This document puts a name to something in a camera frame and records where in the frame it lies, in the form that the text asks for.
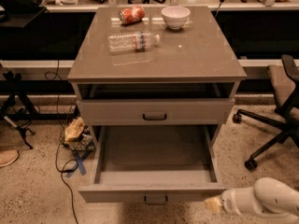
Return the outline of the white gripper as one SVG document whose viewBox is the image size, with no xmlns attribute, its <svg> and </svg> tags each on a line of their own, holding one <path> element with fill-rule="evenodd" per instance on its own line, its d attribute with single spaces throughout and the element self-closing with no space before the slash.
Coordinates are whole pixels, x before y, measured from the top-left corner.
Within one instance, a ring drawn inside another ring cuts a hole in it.
<svg viewBox="0 0 299 224">
<path fill-rule="evenodd" d="M 253 188 L 227 189 L 221 197 L 207 198 L 204 204 L 214 213 L 220 213 L 224 208 L 230 215 L 256 214 L 259 207 Z"/>
</svg>

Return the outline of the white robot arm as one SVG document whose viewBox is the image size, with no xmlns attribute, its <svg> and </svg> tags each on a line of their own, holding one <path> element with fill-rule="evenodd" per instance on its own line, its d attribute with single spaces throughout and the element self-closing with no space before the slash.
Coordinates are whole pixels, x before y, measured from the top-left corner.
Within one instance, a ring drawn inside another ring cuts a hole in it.
<svg viewBox="0 0 299 224">
<path fill-rule="evenodd" d="M 221 195 L 204 200 L 206 209 L 242 216 L 251 214 L 281 224 L 299 219 L 299 192 L 275 178 L 263 177 L 253 186 L 227 189 Z"/>
</svg>

